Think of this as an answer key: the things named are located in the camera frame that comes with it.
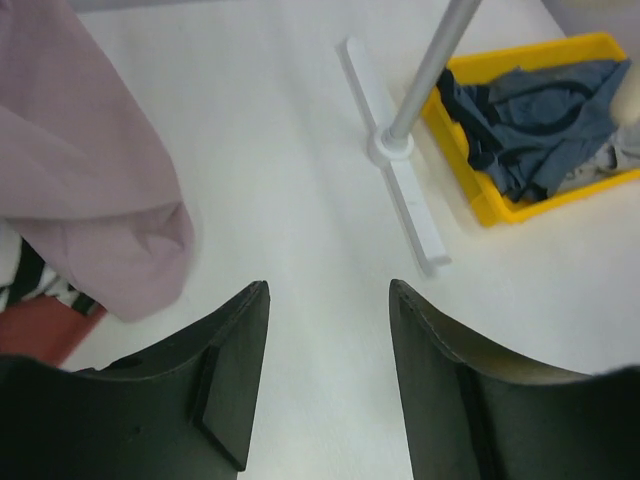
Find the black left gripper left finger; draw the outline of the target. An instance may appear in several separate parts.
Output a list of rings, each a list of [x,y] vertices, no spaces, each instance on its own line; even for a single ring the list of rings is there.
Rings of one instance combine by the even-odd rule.
[[[216,311],[108,367],[1,359],[5,479],[234,479],[246,469],[270,292]]]

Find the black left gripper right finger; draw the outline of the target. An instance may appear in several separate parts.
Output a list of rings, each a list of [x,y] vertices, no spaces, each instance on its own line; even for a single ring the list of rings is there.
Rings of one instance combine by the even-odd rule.
[[[586,375],[514,352],[409,284],[390,327],[417,479],[635,479],[639,370]]]

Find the pink tank top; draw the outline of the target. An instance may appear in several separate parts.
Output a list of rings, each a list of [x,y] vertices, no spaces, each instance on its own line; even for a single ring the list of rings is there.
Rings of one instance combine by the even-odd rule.
[[[124,321],[184,288],[194,231],[174,164],[64,1],[1,5],[1,215]]]

